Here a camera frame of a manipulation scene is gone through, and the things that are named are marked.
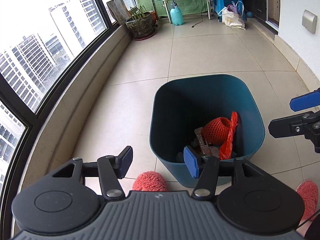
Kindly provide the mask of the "dark teal trash bin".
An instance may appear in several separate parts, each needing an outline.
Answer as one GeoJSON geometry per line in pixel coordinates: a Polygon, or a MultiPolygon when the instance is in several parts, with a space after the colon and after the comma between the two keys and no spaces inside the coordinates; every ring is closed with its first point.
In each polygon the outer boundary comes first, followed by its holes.
{"type": "Polygon", "coordinates": [[[195,129],[218,117],[239,117],[233,154],[251,159],[265,139],[259,109],[246,84],[226,75],[206,75],[172,80],[160,87],[154,98],[150,147],[157,158],[184,187],[195,187],[183,162],[185,146],[195,144],[195,129]]]}

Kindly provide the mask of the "cardboard sheet by window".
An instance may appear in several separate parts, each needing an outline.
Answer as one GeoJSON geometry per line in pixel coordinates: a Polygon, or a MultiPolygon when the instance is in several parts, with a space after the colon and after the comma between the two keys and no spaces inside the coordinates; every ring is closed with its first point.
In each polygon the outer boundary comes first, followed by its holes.
{"type": "Polygon", "coordinates": [[[123,0],[110,0],[106,4],[112,18],[114,18],[120,25],[124,24],[131,18],[131,14],[127,10],[123,0]]]}

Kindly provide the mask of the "teal spray bottle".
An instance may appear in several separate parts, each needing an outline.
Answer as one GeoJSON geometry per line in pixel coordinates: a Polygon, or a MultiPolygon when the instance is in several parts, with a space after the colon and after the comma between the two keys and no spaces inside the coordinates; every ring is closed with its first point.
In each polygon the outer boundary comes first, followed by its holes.
{"type": "Polygon", "coordinates": [[[172,24],[175,26],[182,25],[184,23],[182,11],[178,7],[175,0],[172,0],[172,3],[171,3],[170,17],[171,17],[172,24]]]}

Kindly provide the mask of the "white shopping bag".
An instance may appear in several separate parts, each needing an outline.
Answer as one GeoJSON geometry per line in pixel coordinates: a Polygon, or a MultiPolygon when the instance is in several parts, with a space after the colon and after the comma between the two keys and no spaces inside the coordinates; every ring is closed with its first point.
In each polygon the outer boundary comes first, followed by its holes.
{"type": "Polygon", "coordinates": [[[234,29],[246,30],[243,20],[244,4],[242,1],[232,2],[228,6],[221,9],[218,16],[221,17],[222,23],[234,29]]]}

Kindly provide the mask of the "left red fuzzy slipper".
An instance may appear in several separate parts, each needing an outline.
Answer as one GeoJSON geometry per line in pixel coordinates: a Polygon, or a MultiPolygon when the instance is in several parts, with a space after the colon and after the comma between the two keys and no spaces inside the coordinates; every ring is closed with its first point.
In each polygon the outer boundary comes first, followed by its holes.
{"type": "Polygon", "coordinates": [[[164,177],[155,171],[147,171],[140,174],[133,183],[132,189],[133,191],[169,191],[164,177]]]}

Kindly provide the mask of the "white bench rack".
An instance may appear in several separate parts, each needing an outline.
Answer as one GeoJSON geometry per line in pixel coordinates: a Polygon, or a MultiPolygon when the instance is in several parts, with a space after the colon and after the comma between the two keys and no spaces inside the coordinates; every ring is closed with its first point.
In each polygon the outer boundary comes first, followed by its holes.
{"type": "Polygon", "coordinates": [[[213,0],[159,0],[160,7],[157,14],[160,18],[170,18],[172,3],[175,2],[183,16],[204,14],[209,16],[212,11],[213,0]]]}

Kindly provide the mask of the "right red fuzzy slipper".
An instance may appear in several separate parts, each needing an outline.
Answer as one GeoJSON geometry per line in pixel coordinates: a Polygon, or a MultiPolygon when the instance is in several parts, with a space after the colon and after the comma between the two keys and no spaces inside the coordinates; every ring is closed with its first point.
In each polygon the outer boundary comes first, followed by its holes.
{"type": "Polygon", "coordinates": [[[302,220],[306,220],[316,212],[318,204],[317,184],[310,180],[304,181],[296,188],[296,192],[303,199],[304,213],[302,220]]]}

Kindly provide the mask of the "potted plant in pot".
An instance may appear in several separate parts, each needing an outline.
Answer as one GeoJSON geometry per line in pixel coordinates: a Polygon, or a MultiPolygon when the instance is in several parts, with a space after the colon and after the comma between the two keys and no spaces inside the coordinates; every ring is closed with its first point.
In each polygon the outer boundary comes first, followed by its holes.
{"type": "Polygon", "coordinates": [[[130,8],[130,18],[125,25],[136,41],[146,40],[155,35],[157,30],[157,16],[154,11],[147,11],[146,7],[130,8]]]}

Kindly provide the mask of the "long beige paper wrapper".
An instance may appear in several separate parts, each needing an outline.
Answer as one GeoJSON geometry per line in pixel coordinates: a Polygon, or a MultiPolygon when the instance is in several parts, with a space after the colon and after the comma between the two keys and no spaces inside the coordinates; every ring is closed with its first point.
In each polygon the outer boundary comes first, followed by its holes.
{"type": "Polygon", "coordinates": [[[202,133],[202,127],[197,128],[194,130],[197,140],[199,142],[199,146],[200,146],[200,150],[201,150],[201,154],[205,157],[211,156],[211,151],[210,148],[208,146],[208,143],[206,142],[206,140],[204,139],[202,133]]]}

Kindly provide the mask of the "red fuzzy slipper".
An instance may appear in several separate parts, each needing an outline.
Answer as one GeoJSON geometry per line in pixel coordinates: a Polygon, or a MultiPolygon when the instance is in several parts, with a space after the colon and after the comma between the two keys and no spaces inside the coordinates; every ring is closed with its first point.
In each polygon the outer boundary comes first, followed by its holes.
{"type": "Polygon", "coordinates": [[[132,189],[133,191],[169,191],[164,177],[155,171],[147,171],[140,174],[133,183],[132,189]]]}
{"type": "Polygon", "coordinates": [[[318,204],[317,184],[310,180],[304,181],[296,188],[296,192],[303,199],[304,213],[302,220],[306,220],[316,212],[318,204]]]}

